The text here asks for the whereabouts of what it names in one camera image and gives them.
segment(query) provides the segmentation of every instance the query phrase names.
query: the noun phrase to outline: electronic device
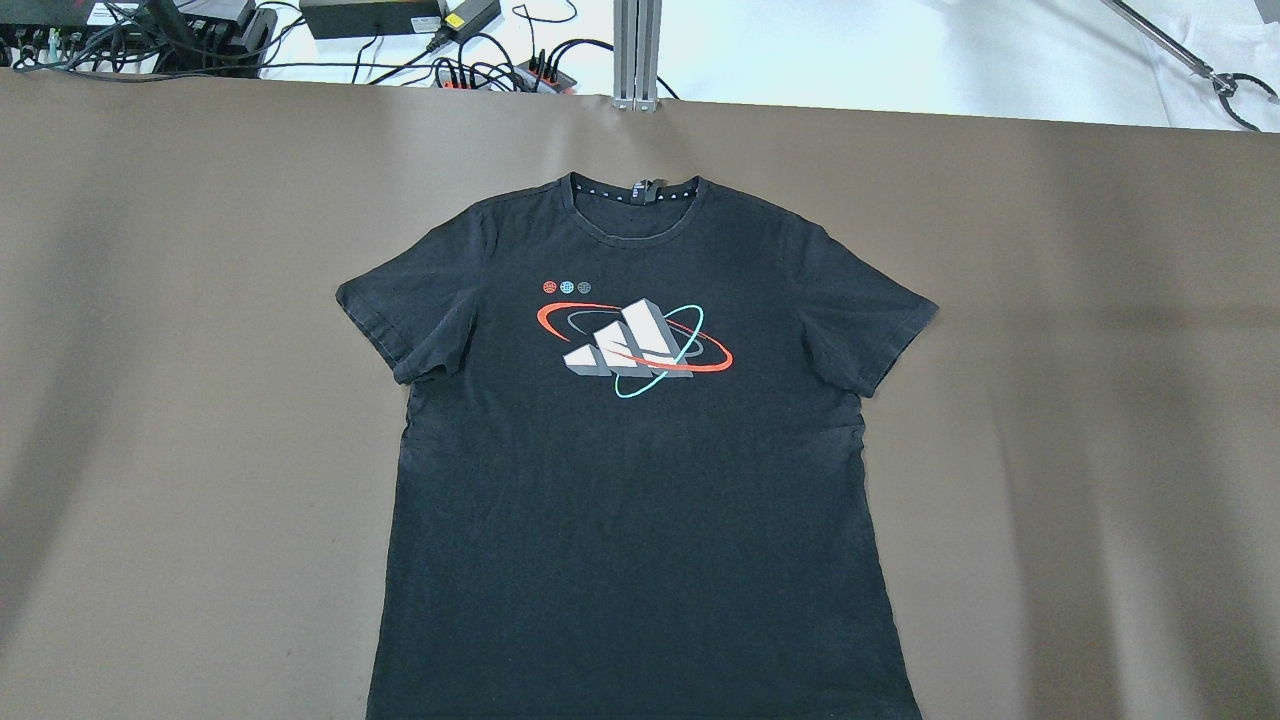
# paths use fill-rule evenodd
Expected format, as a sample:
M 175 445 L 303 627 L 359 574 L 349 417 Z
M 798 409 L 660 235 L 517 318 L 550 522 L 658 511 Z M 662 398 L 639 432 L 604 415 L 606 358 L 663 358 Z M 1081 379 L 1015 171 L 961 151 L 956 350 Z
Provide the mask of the electronic device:
M 301 0 L 311 37 L 433 35 L 440 29 L 440 0 Z

